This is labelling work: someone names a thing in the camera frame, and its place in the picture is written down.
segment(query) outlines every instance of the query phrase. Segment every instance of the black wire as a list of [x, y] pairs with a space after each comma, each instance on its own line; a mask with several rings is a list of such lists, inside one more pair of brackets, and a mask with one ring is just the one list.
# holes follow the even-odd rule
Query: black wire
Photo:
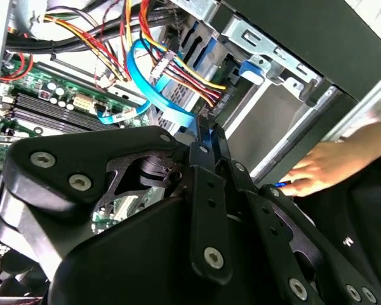
[[[85, 6], [81, 11], [83, 11], [84, 13], [88, 13], [90, 11], [97, 9], [99, 6], [101, 6], [103, 3], [106, 3], [107, 1], [108, 0], [94, 0], [91, 3], [89, 3], [87, 6]], [[56, 9], [56, 6], [53, 8], [49, 8], [47, 11], [51, 11], [55, 9]]]
[[[168, 12], [171, 10], [160, 10], [160, 11], [153, 11], [150, 13], [150, 27], [156, 27], [160, 25], [167, 25], [166, 19], [169, 17], [173, 17], [173, 14], [169, 14]], [[135, 27], [138, 25], [138, 15], [137, 16], [131, 16], [131, 26]], [[110, 20], [105, 23], [104, 25], [104, 31], [115, 29], [116, 27], [120, 26], [120, 17]], [[88, 34], [91, 35], [97, 35], [101, 32], [102, 26], [99, 25], [98, 27], [95, 27], [92, 30], [88, 31]], [[48, 40], [35, 40], [31, 38], [24, 38], [20, 37], [11, 33], [8, 33], [7, 41], [6, 41], [6, 49], [7, 50], [21, 50], [21, 49], [48, 49], [52, 48], [58, 48], [61, 46], [65, 46], [68, 44], [72, 44], [78, 41], [76, 37], [64, 39], [61, 41], [48, 41]]]
[[[88, 22], [93, 28], [99, 26], [99, 24], [96, 22], [96, 20], [93, 19], [89, 14], [87, 14], [87, 13], [85, 13], [85, 12], [83, 12], [83, 11], [77, 9], [77, 8], [71, 8], [69, 6], [60, 5], [60, 6], [54, 6], [53, 8], [51, 8], [51, 10], [69, 10], [69, 11], [73, 11], [74, 13], [76, 13], [77, 15], [82, 17], [86, 22]], [[112, 53], [113, 56], [116, 57], [116, 52], [114, 51], [112, 45], [109, 42], [105, 42], [105, 45], [106, 45], [107, 49], [110, 51], [110, 53]]]
[[154, 54], [152, 54], [150, 48], [147, 46], [147, 44], [145, 43], [144, 41], [144, 37], [142, 35], [142, 30], [140, 31], [140, 41], [142, 43], [142, 46], [144, 47], [144, 49], [147, 51], [147, 53], [151, 56], [152, 60], [154, 63], [157, 63], [158, 62], [158, 59], [154, 56]]
[[[168, 18], [161, 18], [154, 21], [149, 22], [150, 28], [153, 27], [159, 27], [164, 25], [172, 24], [172, 22], [175, 21], [175, 17], [168, 17]], [[131, 27], [132, 32], [139, 32], [140, 31], [140, 25], [136, 24]], [[103, 40], [108, 41], [110, 39], [114, 39], [116, 37], [119, 37], [120, 35], [120, 29], [119, 27], [105, 30], [103, 33]], [[13, 37], [14, 34], [8, 34], [8, 37]], [[95, 39], [100, 38], [100, 34], [96, 34]], [[11, 42], [11, 44], [8, 44], [6, 46], [6, 50], [13, 51], [13, 52], [22, 52], [22, 53], [31, 53], [31, 54], [52, 54], [52, 53], [65, 53], [65, 52], [79, 52], [79, 51], [86, 51], [88, 47], [82, 43], [78, 38], [68, 38], [64, 41], [67, 41], [67, 43], [61, 43], [62, 41], [54, 41], [51, 43], [51, 41], [34, 41], [29, 39], [29, 42], [27, 44], [18, 44], [14, 41]]]
[[[70, 29], [68, 29], [67, 27], [64, 27], [63, 25], [61, 25], [64, 29], [66, 29], [66, 30], [68, 30], [69, 32], [71, 32], [71, 33], [73, 33], [73, 31], [72, 30], [70, 30]], [[93, 54], [95, 54], [95, 56], [98, 56], [98, 54], [96, 54], [96, 52], [92, 49], [92, 48], [90, 48], [89, 47], [89, 45], [84, 41], [84, 40], [82, 40], [80, 37], [78, 37], [78, 36], [76, 36], [82, 43], [84, 43], [89, 49], [90, 49], [90, 51], [93, 53]], [[115, 70], [116, 71], [119, 71], [119, 68], [117, 67], [117, 65], [116, 65], [116, 63], [115, 62], [113, 62], [113, 61], [111, 61], [110, 60], [110, 65], [112, 65], [113, 66], [113, 68], [115, 68]], [[117, 78], [119, 78], [119, 75], [117, 75], [114, 71], [112, 71], [110, 68], [108, 68], [110, 71], [111, 71], [111, 73], [113, 73]]]

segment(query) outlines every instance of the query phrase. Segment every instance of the hole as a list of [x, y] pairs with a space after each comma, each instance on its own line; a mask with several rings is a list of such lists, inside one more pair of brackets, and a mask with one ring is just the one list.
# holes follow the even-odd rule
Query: hole
[[253, 47], [256, 47], [258, 42], [261, 41], [261, 38], [259, 38], [257, 35], [252, 33], [250, 30], [246, 30], [243, 34], [243, 39], [250, 43]]
[[195, 29], [195, 27], [193, 27], [193, 28], [191, 28], [191, 29], [188, 31], [188, 33], [186, 33], [186, 36], [185, 36], [185, 38], [184, 38], [184, 41], [182, 41], [182, 43], [180, 44], [180, 46], [181, 46], [182, 48], [185, 48], [185, 45], [188, 43], [189, 38], [191, 38], [191, 35], [192, 35], [193, 33], [195, 33], [195, 31], [196, 31], [196, 29]]
[[199, 146], [199, 149], [204, 152], [205, 154], [209, 152], [209, 149], [205, 148], [204, 146]]
[[215, 208], [215, 207], [216, 207], [216, 203], [215, 203], [212, 199], [209, 199], [209, 200], [208, 200], [208, 205], [209, 205], [209, 207], [211, 207], [211, 208]]
[[304, 291], [302, 290], [302, 288], [301, 288], [298, 284], [294, 284], [294, 287], [295, 287], [295, 289], [297, 290], [297, 292], [299, 292], [300, 294], [301, 294], [302, 292], [304, 292]]
[[191, 59], [193, 53], [195, 52], [197, 46], [199, 45], [199, 43], [202, 42], [202, 37], [201, 36], [198, 36], [194, 42], [192, 43], [192, 45], [190, 46], [189, 48], [189, 52], [186, 54], [186, 56], [184, 57], [184, 62], [185, 64], [187, 64], [187, 62], [189, 61], [189, 59]]
[[174, 183], [182, 178], [182, 174], [180, 172], [173, 172], [169, 175], [168, 180], [171, 183]]
[[297, 67], [297, 70], [302, 72], [304, 75], [307, 75], [306, 71], [304, 71], [305, 69], [305, 66], [302, 65], [302, 64], [299, 64], [298, 67]]
[[210, 259], [211, 259], [213, 262], [218, 262], [218, 257], [217, 257], [216, 254], [211, 253], [211, 254], [209, 254], [209, 257], [210, 257]]
[[43, 163], [48, 163], [50, 160], [47, 157], [41, 156], [41, 157], [38, 157], [38, 161]]
[[76, 179], [74, 181], [74, 184], [78, 184], [80, 186], [85, 186], [86, 185], [85, 181], [83, 181], [82, 179]]
[[207, 44], [207, 45], [201, 50], [201, 52], [200, 52], [199, 55], [197, 56], [197, 59], [196, 59], [195, 62], [193, 63], [193, 68], [197, 69], [197, 65], [200, 63], [201, 59], [203, 58], [204, 53], [205, 53], [206, 50], [208, 49], [208, 46], [209, 46], [209, 44]]
[[315, 269], [311, 261], [300, 251], [293, 253], [305, 280], [312, 283], [315, 280]]

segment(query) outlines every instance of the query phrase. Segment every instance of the red wire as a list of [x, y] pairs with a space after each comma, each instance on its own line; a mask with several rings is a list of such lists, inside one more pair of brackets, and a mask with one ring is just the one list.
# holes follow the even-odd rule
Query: red wire
[[150, 5], [149, 0], [142, 0], [140, 5], [140, 14], [139, 14], [139, 22], [141, 26], [141, 30], [146, 33], [149, 37], [151, 36], [151, 32], [149, 30], [148, 20], [147, 20], [147, 11]]
[[12, 77], [12, 78], [0, 78], [0, 80], [1, 81], [16, 81], [18, 79], [21, 79], [25, 77], [31, 71], [33, 64], [34, 64], [33, 58], [32, 58], [32, 55], [30, 55], [30, 63], [28, 64], [27, 69], [23, 73], [21, 73], [19, 76]]
[[17, 71], [15, 71], [14, 73], [10, 74], [9, 76], [6, 76], [5, 78], [0, 78], [1, 81], [7, 81], [7, 80], [10, 80], [10, 79], [14, 78], [15, 76], [17, 76], [18, 73], [20, 73], [22, 71], [22, 69], [24, 69], [24, 67], [25, 67], [25, 57], [24, 57], [24, 54], [23, 53], [19, 53], [18, 56], [20, 56], [20, 59], [21, 59], [20, 67], [17, 69]]
[[80, 28], [78, 28], [75, 25], [72, 25], [66, 21], [59, 20], [59, 22], [62, 22], [64, 24], [68, 25], [69, 27], [74, 28], [76, 31], [78, 31], [80, 34], [82, 34], [82, 36], [84, 36], [91, 44], [94, 44], [100, 51], [103, 51], [110, 59], [112, 59], [115, 62], [115, 64], [119, 68], [121, 68], [122, 70], [125, 71], [125, 69], [119, 63], [119, 60], [112, 53], [110, 53], [110, 51], [104, 46], [104, 44], [102, 44], [99, 40], [95, 39], [94, 36], [88, 34], [87, 32], [81, 30]]
[[175, 67], [174, 65], [171, 65], [170, 67], [173, 68], [175, 70], [175, 72], [178, 73], [181, 77], [185, 78], [187, 81], [192, 83], [195, 87], [199, 88], [201, 91], [207, 93], [208, 95], [211, 95], [212, 97], [220, 98], [219, 94], [217, 94], [216, 92], [211, 91], [210, 89], [206, 88], [205, 86], [199, 84], [197, 81], [195, 81], [195, 79], [191, 78], [184, 71], [182, 71], [181, 69], [178, 69], [178, 67]]
[[121, 23], [120, 23], [120, 41], [121, 41], [121, 49], [123, 51], [123, 65], [124, 65], [124, 70], [126, 71], [127, 75], [130, 76], [130, 73], [128, 72], [128, 68], [127, 68], [126, 48], [124, 47], [123, 36], [124, 36], [124, 20], [121, 20]]

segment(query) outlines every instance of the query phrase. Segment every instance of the cable bundle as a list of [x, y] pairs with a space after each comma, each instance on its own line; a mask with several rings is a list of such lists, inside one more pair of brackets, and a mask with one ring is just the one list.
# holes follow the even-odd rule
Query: cable bundle
[[[140, 37], [142, 43], [149, 55], [152, 57], [154, 65], [162, 59], [164, 54], [168, 52], [168, 48], [153, 40], [147, 20], [147, 13], [150, 5], [150, 0], [143, 0], [140, 5], [139, 22], [141, 26]], [[152, 46], [146, 47], [143, 37]], [[210, 107], [214, 107], [217, 99], [222, 95], [221, 90], [225, 90], [225, 86], [213, 84], [188, 67], [184, 61], [176, 55], [175, 59], [169, 64], [164, 74], [177, 83], [185, 86], [202, 97]]]
[[[95, 1], [96, 5], [103, 3], [105, 1]], [[198, 94], [203, 98], [210, 107], [214, 107], [218, 99], [222, 96], [223, 90], [226, 89], [225, 86], [217, 85], [211, 83], [201, 77], [198, 73], [193, 71], [188, 67], [184, 61], [174, 52], [170, 51], [166, 46], [153, 40], [150, 33], [150, 25], [156, 25], [160, 20], [167, 20], [165, 17], [167, 12], [172, 12], [172, 10], [159, 10], [151, 12], [149, 20], [149, 6], [150, 0], [142, 0], [140, 3], [140, 11], [138, 13], [139, 25], [132, 25], [132, 7], [131, 0], [125, 0], [123, 5], [123, 11], [119, 18], [106, 22], [106, 17], [111, 8], [121, 0], [115, 0], [106, 9], [102, 25], [98, 25], [97, 22], [88, 14], [88, 10], [79, 10], [76, 8], [70, 8], [67, 6], [57, 6], [51, 10], [63, 9], [70, 11], [72, 13], [64, 14], [59, 18], [59, 14], [46, 15], [45, 20], [47, 22], [53, 22], [64, 29], [71, 32], [74, 37], [65, 39], [64, 41], [57, 42], [46, 42], [46, 41], [35, 41], [32, 42], [30, 39], [28, 41], [19, 40], [15, 42], [16, 38], [10, 36], [10, 41], [8, 41], [7, 49], [10, 50], [24, 50], [31, 51], [31, 53], [57, 53], [59, 51], [80, 51], [88, 48], [93, 54], [95, 54], [99, 60], [113, 73], [114, 77], [120, 81], [127, 82], [133, 80], [134, 83], [141, 89], [144, 95], [148, 98], [148, 101], [136, 109], [130, 109], [119, 114], [113, 114], [111, 116], [104, 116], [104, 113], [98, 112], [99, 120], [103, 124], [113, 124], [127, 119], [132, 119], [144, 113], [151, 104], [155, 104], [160, 110], [170, 114], [170, 120], [175, 123], [179, 123], [184, 126], [188, 126], [194, 119], [194, 115], [177, 106], [173, 102], [169, 101], [167, 98], [161, 95], [161, 91], [168, 84], [170, 80], [177, 82], [178, 84], [192, 90], [194, 93]], [[176, 13], [174, 12], [173, 18], [170, 22], [173, 22]], [[84, 18], [92, 27], [92, 30], [83, 31], [80, 28], [68, 23], [67, 19], [72, 19], [76, 17]], [[111, 38], [110, 31], [118, 26], [117, 36], [121, 39], [121, 49], [123, 57], [118, 60], [116, 52], [113, 50], [112, 46], [107, 42]], [[140, 40], [133, 42], [132, 33], [133, 31], [140, 30]], [[126, 52], [125, 46], [128, 46], [129, 52]], [[154, 66], [152, 74], [155, 76], [157, 83], [155, 86], [151, 85], [140, 73], [136, 63], [134, 53], [137, 49], [143, 49], [147, 51], [147, 54], [152, 59], [152, 64]], [[24, 67], [25, 59], [22, 53], [20, 54], [22, 61], [21, 66]], [[3, 78], [3, 80], [14, 80], [15, 78], [21, 78], [23, 75], [18, 74], [22, 68], [16, 73], [12, 74], [8, 78]]]
[[20, 67], [15, 71], [14, 73], [10, 74], [9, 76], [1, 77], [1, 81], [16, 81], [18, 79], [24, 78], [32, 69], [32, 65], [34, 64], [34, 60], [32, 58], [32, 54], [30, 54], [30, 62], [28, 64], [28, 67], [26, 70], [23, 71], [25, 68], [25, 56], [23, 53], [19, 53], [18, 56], [20, 57], [21, 64]]

